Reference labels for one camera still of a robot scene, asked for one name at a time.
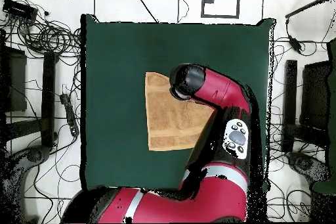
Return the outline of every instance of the brown towel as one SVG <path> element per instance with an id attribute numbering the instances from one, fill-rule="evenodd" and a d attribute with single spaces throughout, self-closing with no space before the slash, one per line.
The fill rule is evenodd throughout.
<path id="1" fill-rule="evenodd" d="M 169 78 L 146 72 L 148 148 L 154 151 L 193 148 L 213 109 L 179 101 L 169 92 Z"/>

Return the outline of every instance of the black cable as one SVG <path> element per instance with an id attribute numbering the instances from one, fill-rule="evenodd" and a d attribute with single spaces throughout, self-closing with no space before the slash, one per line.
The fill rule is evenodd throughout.
<path id="1" fill-rule="evenodd" d="M 335 17 L 335 15 L 336 15 L 336 11 L 333 13 L 333 18 L 330 20 L 330 24 L 329 24 L 328 30 L 327 30 L 327 32 L 325 33 L 325 35 L 324 35 L 324 37 L 323 37 L 323 39 L 322 39 L 322 42 L 321 42 L 321 46 L 322 46 L 322 48 L 323 48 L 324 50 L 326 50 L 326 51 L 327 51 L 327 49 L 323 47 L 323 42 L 324 42 L 324 39 L 326 38 L 327 34 L 329 33 L 329 31 L 330 31 L 330 29 L 331 29 L 331 27 L 332 27 L 332 25 L 333 25 L 333 23 L 334 23 L 334 17 Z"/>
<path id="2" fill-rule="evenodd" d="M 33 4 L 32 2 L 29 2 L 27 0 L 24 0 L 24 2 L 26 5 L 33 5 L 33 6 L 37 6 L 35 4 Z M 29 54 L 31 54 L 32 57 L 27 56 L 28 58 L 36 58 L 36 59 L 43 59 L 43 57 L 39 57 L 37 56 L 38 54 L 43 54 L 44 52 L 47 51 L 54 51 L 56 53 L 58 53 L 59 55 L 59 60 L 61 62 L 63 62 L 64 64 L 68 65 L 68 66 L 73 66 L 74 70 L 73 70 L 73 83 L 72 83 L 72 88 L 70 89 L 70 96 L 72 93 L 76 94 L 77 100 L 80 101 L 78 94 L 77 94 L 77 90 L 80 91 L 81 89 L 81 80 L 80 80 L 80 67 L 79 67 L 79 61 L 80 61 L 80 29 L 76 29 L 73 33 L 71 32 L 71 29 L 65 25 L 64 23 L 58 22 L 58 21 L 47 21 L 46 20 L 46 12 L 43 9 L 44 13 L 45 13 L 45 17 L 43 18 L 41 16 L 41 13 L 38 13 L 38 17 L 40 17 L 40 19 L 42 19 L 42 22 L 39 21 L 39 19 L 37 19 L 34 23 L 31 22 L 26 22 L 23 19 L 19 19 L 19 20 L 12 20 L 11 16 L 8 16 L 7 19 L 3 20 L 5 21 L 5 25 L 3 26 L 10 26 L 10 36 L 14 33 L 14 29 L 16 28 L 16 34 L 18 35 L 21 43 L 14 43 L 13 44 L 17 44 L 18 48 L 21 49 L 21 46 L 25 46 L 27 48 L 27 51 L 29 52 Z M 31 31 L 31 29 L 34 28 L 35 30 L 37 30 L 37 33 L 33 33 Z M 63 60 L 63 58 L 70 58 L 70 57 L 75 57 L 76 61 L 72 64 L 67 63 Z M 36 86 L 38 89 L 32 89 L 32 88 L 26 88 L 26 89 L 31 89 L 31 90 L 40 90 L 42 91 L 42 89 L 40 88 L 40 86 L 38 85 L 36 80 L 31 80 L 28 81 L 29 82 L 35 82 Z M 27 101 L 29 102 L 31 109 L 33 110 L 33 106 L 31 104 L 31 102 L 29 101 L 29 99 L 25 96 L 25 98 L 27 99 Z M 33 113 L 35 115 L 34 118 L 37 118 L 37 114 L 35 113 L 35 110 L 33 110 Z M 74 144 L 77 141 L 77 138 L 73 139 L 73 141 L 68 144 L 67 146 L 63 146 L 62 148 L 57 148 L 55 151 L 51 152 L 50 155 L 56 154 L 58 152 L 60 152 L 61 150 L 66 148 L 66 151 L 63 153 L 63 155 L 56 161 L 57 157 L 55 156 L 55 165 L 53 167 L 57 167 L 57 163 L 63 158 L 63 156 L 65 155 L 65 153 L 68 151 L 69 147 Z M 48 174 L 48 172 L 50 172 L 50 170 L 52 170 L 52 168 L 50 168 L 45 174 L 43 174 L 39 179 L 38 178 L 38 174 L 39 174 L 39 167 L 38 167 L 38 173 L 35 176 L 35 180 L 33 182 L 33 185 L 31 187 L 35 187 L 36 191 L 44 196 L 44 199 L 48 199 L 52 202 L 51 208 L 49 209 L 49 211 L 47 212 L 47 214 L 44 216 L 43 218 L 43 223 L 45 222 L 45 219 L 47 218 L 48 214 L 50 213 L 50 211 L 53 208 L 53 200 L 51 198 L 49 198 L 47 195 L 44 195 L 43 193 L 41 193 L 38 188 L 36 187 L 36 183 L 41 180 L 42 177 L 44 177 L 46 174 Z M 51 219 L 53 220 L 57 215 L 60 216 L 60 212 L 62 211 L 62 202 L 58 203 L 57 205 L 57 214 Z"/>
<path id="3" fill-rule="evenodd" d="M 284 53 L 285 52 L 287 52 L 287 51 L 289 51 L 289 50 L 291 50 L 292 49 L 292 46 L 290 46 L 290 48 L 288 49 L 288 50 L 285 50 L 285 48 L 284 48 L 284 46 L 283 45 L 277 45 L 277 46 L 275 46 L 274 48 L 276 48 L 276 47 L 281 47 L 282 48 L 282 51 L 281 51 L 281 53 L 280 54 L 276 54 L 276 53 L 274 53 L 274 62 L 275 62 L 275 64 L 274 64 L 274 69 L 273 69 L 273 77 L 272 77 L 272 79 L 275 81 L 275 82 L 277 82 L 277 83 L 279 83 L 280 85 L 283 85 L 283 83 L 281 83 L 280 81 L 278 81 L 276 78 L 275 78 L 275 72 L 276 72 L 276 70 L 277 70 L 277 68 L 278 68 L 278 64 L 279 64 L 279 62 L 281 61 L 281 59 L 283 58 L 283 56 L 284 56 Z M 282 124 L 282 118 L 281 118 L 281 116 L 282 116 L 282 114 L 281 114 L 281 109 L 278 107 L 278 106 L 275 106 L 274 105 L 274 101 L 276 100 L 276 99 L 278 99 L 280 96 L 282 96 L 284 93 L 281 93 L 280 95 L 278 95 L 277 97 L 274 97 L 272 100 L 271 100 L 271 103 L 272 103 L 272 108 L 277 108 L 278 110 L 279 110 L 279 112 L 278 113 L 276 113 L 276 112 L 271 112 L 271 114 L 273 115 L 273 116 L 279 116 L 279 119 L 280 119 L 280 123 L 271 123 L 270 124 L 270 127 L 271 127 L 271 129 L 270 129 L 270 133 L 271 133 L 271 137 L 272 137 L 272 139 L 273 139 L 273 141 L 270 141 L 270 145 L 271 145 L 271 148 L 270 148 L 270 151 L 271 152 L 281 152 L 281 150 L 280 150 L 280 146 L 281 146 L 281 144 L 280 144 L 280 142 L 285 142 L 283 139 L 280 139 L 279 141 L 277 141 L 277 140 L 275 140 L 275 138 L 274 138 L 274 136 L 275 135 L 279 135 L 280 134 L 280 136 L 283 136 L 283 133 L 282 133 L 282 131 L 281 131 L 281 126 L 283 125 Z M 302 141 L 302 140 L 300 140 L 300 139 L 294 139 L 294 141 L 295 142 L 301 142 L 301 143 L 303 143 L 303 145 L 302 145 L 302 147 L 299 149 L 299 152 L 302 152 L 302 153 L 305 153 L 305 154 L 308 154 L 308 153 L 314 153 L 314 155 L 317 155 L 317 152 L 318 151 L 321 151 L 321 152 L 323 152 L 323 150 L 319 150 L 319 147 L 316 149 L 316 150 L 305 150 L 307 147 L 308 147 L 308 143 L 306 142 L 306 141 Z M 272 171 L 269 171 L 269 172 L 276 172 L 276 171 L 280 171 L 282 168 L 284 168 L 284 166 L 285 165 L 289 165 L 287 162 L 285 162 L 284 161 L 284 158 L 286 157 L 286 154 L 287 153 L 283 153 L 283 152 L 281 152 L 281 154 L 280 155 L 278 155 L 278 156 L 274 156 L 274 154 L 272 154 L 271 153 L 271 155 L 270 155 L 270 162 L 273 162 L 273 161 L 275 161 L 275 160 L 278 160 L 278 161 L 280 161 L 281 163 L 282 163 L 282 166 L 281 166 L 281 168 L 279 168 L 279 169 L 275 169 L 275 170 L 272 170 Z M 294 221 L 294 218 L 293 218 L 293 216 L 292 216 L 292 213 L 294 212 L 298 212 L 298 211 L 300 211 L 301 213 L 303 213 L 303 214 L 305 214 L 305 215 L 309 215 L 309 209 L 308 209 L 308 205 L 306 205 L 305 203 L 300 203 L 299 205 L 294 205 L 293 203 L 291 203 L 289 200 L 288 200 L 288 198 L 289 198 L 289 196 L 292 194 L 292 193 L 294 193 L 294 192 L 302 192 L 302 193 L 305 193 L 305 194 L 307 194 L 307 195 L 309 195 L 307 192 L 305 192 L 304 190 L 292 190 L 292 191 L 289 191 L 288 192 L 288 194 L 287 194 L 287 196 L 285 197 L 285 194 L 284 194 L 284 192 L 281 190 L 281 188 L 279 188 L 279 186 L 277 185 L 277 184 L 275 184 L 275 182 L 273 182 L 272 180 L 269 180 L 275 187 L 277 187 L 277 189 L 278 190 L 280 190 L 280 192 L 281 192 L 281 194 L 282 194 L 282 197 L 276 197 L 276 198 L 273 198 L 273 199 L 270 199 L 270 200 L 268 200 L 267 201 L 267 205 L 268 205 L 268 207 L 271 209 L 271 210 L 274 210 L 274 212 L 276 213 L 276 214 L 278 214 L 278 217 L 276 217 L 276 216 L 268 216 L 268 218 L 270 218 L 270 219 L 281 219 L 281 220 L 283 220 L 283 221 L 285 221 L 285 219 L 284 219 L 284 216 L 285 216 L 285 209 L 287 208 L 287 211 L 288 211 L 288 213 L 289 213 L 289 217 L 290 217 L 290 219 L 292 220 L 292 221 Z M 275 200 L 275 199 L 281 199 L 281 201 L 282 201 L 282 203 L 281 204 L 277 204 L 277 206 L 283 206 L 283 212 L 282 212 L 282 214 L 280 215 L 273 207 L 271 207 L 272 205 L 275 205 L 275 204 L 270 204 L 269 202 L 271 201 L 271 200 Z"/>
<path id="4" fill-rule="evenodd" d="M 179 20 L 178 20 L 178 23 L 180 23 L 180 21 L 184 18 L 184 17 L 186 17 L 187 15 L 188 15 L 188 12 L 189 12 L 189 5 L 188 5 L 188 3 L 185 1 L 185 0 L 183 0 L 183 2 L 186 4 L 186 6 L 188 7 L 188 10 L 186 11 L 186 15 L 184 15 L 184 16 L 182 16 Z"/>
<path id="5" fill-rule="evenodd" d="M 140 2 L 144 5 L 145 9 L 148 11 L 148 13 L 150 14 L 150 16 L 154 19 L 154 21 L 155 21 L 156 23 L 159 23 L 159 21 L 155 19 L 155 17 L 152 15 L 152 13 L 151 13 L 150 10 L 148 9 L 148 7 L 145 5 L 144 1 L 143 1 L 143 0 L 140 0 Z"/>
<path id="6" fill-rule="evenodd" d="M 48 212 L 45 214 L 44 218 L 42 219 L 42 222 L 41 224 L 44 224 L 45 222 L 45 219 L 47 218 L 47 216 L 49 215 L 49 213 L 51 212 L 51 209 L 53 208 L 54 206 L 54 202 L 52 199 L 50 199 L 47 195 L 43 194 L 37 187 L 36 187 L 36 179 L 37 177 L 39 176 L 39 165 L 37 166 L 37 174 L 35 176 L 35 179 L 34 179 L 34 182 L 33 182 L 33 186 L 35 188 L 35 190 L 42 196 L 44 196 L 45 198 L 48 198 L 50 201 L 51 201 L 51 207 L 49 208 Z"/>

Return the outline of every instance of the green mat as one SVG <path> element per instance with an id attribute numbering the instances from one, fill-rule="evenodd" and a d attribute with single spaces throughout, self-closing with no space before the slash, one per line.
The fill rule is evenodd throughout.
<path id="1" fill-rule="evenodd" d="M 148 150 L 144 79 L 146 72 L 168 76 L 183 62 L 208 65 L 252 88 L 265 156 L 273 23 L 98 23 L 87 15 L 87 186 L 178 187 L 191 149 Z"/>

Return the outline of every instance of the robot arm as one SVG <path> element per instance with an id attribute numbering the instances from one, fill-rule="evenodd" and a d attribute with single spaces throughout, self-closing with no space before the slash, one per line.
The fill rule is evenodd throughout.
<path id="1" fill-rule="evenodd" d="M 62 223 L 245 221 L 251 155 L 251 105 L 246 90 L 197 64 L 177 66 L 170 82 L 177 99 L 192 99 L 214 109 L 190 155 L 179 190 L 155 193 L 103 187 L 80 192 L 64 212 Z"/>

